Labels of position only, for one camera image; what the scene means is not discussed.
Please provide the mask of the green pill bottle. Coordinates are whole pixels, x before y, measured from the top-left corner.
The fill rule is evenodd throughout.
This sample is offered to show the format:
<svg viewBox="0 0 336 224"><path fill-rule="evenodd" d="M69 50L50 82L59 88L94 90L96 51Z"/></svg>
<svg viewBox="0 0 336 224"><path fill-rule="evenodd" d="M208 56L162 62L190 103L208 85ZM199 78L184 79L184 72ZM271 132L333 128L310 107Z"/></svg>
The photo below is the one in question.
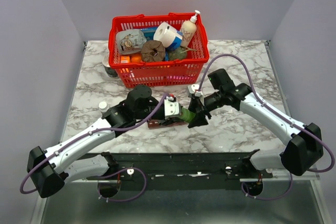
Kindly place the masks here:
<svg viewBox="0 0 336 224"><path fill-rule="evenodd" d="M191 123L192 120L195 118L195 113L186 108L182 108L179 118L186 123Z"/></svg>

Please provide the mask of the brown weekly pill organizer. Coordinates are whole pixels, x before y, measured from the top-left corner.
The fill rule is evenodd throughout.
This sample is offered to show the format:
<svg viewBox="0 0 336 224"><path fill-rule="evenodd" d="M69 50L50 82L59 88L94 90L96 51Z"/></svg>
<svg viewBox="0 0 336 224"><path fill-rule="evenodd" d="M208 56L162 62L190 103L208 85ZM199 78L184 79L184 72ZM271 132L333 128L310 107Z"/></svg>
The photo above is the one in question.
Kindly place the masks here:
<svg viewBox="0 0 336 224"><path fill-rule="evenodd" d="M165 127L188 125L188 123L180 119L167 119L167 120L148 120L147 125L149 129L161 129Z"/></svg>

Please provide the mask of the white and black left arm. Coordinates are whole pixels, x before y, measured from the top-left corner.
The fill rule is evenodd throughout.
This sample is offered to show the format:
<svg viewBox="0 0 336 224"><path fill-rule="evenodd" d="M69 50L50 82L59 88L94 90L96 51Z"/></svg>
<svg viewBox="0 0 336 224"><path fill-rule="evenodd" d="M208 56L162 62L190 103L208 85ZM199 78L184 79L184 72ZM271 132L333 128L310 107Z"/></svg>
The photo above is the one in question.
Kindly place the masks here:
<svg viewBox="0 0 336 224"><path fill-rule="evenodd" d="M101 118L76 136L47 149L33 148L29 152L26 178L32 180L41 198L54 195L81 174L112 179L117 171L115 164L101 155L90 161L82 156L150 119L178 118L182 116L182 108L175 96L165 93L157 100L152 97L150 87L137 85L125 100L107 109Z"/></svg>

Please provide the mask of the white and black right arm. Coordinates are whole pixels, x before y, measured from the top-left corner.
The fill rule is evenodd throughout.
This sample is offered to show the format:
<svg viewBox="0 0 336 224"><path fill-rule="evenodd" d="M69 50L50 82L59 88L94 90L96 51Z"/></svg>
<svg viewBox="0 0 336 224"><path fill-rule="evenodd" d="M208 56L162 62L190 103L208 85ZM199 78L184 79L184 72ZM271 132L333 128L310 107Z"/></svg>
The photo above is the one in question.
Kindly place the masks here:
<svg viewBox="0 0 336 224"><path fill-rule="evenodd" d="M315 139L321 137L321 129L316 124L305 125L291 119L260 95L253 94L249 85L235 85L224 69L218 69L208 77L216 89L211 95L204 97L198 84L187 87L191 98L188 110L195 114L189 127L208 124L210 112L227 105L257 120L284 145L278 149L257 149L249 153L241 165L241 171L246 177L255 177L264 169L286 169L301 176L323 156L323 146Z"/></svg>

